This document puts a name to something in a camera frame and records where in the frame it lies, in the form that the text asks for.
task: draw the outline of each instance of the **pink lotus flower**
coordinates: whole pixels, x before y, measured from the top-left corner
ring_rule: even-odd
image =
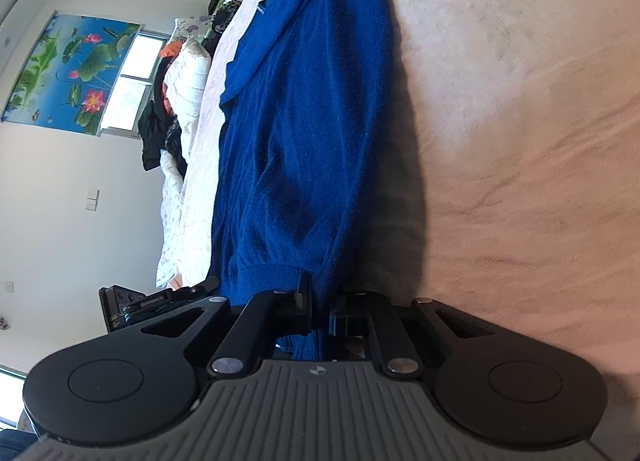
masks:
[[[97,113],[105,105],[107,102],[104,101],[104,91],[94,91],[93,89],[89,89],[82,102],[82,107],[87,113]]]
[[[98,42],[102,42],[102,37],[97,34],[89,34],[82,41],[90,42],[91,44],[98,44]]]

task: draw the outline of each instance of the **window pane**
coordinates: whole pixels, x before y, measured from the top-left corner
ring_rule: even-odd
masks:
[[[123,75],[137,76],[140,78],[151,77],[158,53],[162,50],[164,40],[159,38],[138,35],[131,45],[124,66],[120,71]]]
[[[147,87],[137,80],[118,77],[102,117],[101,127],[132,130]]]
[[[24,404],[22,386],[24,380],[0,372],[0,417],[18,423]]]

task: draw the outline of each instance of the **black mechanical device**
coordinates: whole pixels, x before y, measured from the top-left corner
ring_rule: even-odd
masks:
[[[290,360],[276,342],[310,331],[309,282],[241,307],[215,278],[150,297],[101,290],[110,333],[25,381],[41,438],[21,459],[607,459],[590,443],[607,402],[591,364],[431,298],[343,293],[334,357]]]

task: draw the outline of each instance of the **gray ribbed panel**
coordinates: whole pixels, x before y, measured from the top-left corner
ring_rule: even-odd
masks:
[[[316,375],[313,367],[325,368]],[[451,426],[415,383],[369,362],[264,361],[215,382],[183,422],[154,439],[90,449],[43,439],[22,461],[605,461],[588,443],[547,452],[487,445]]]

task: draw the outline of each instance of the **bed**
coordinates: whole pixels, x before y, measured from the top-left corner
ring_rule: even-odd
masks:
[[[185,178],[177,264],[206,277],[226,64],[213,59]],[[603,372],[594,439],[640,449],[640,0],[391,0],[392,123],[361,285],[429,295]]]

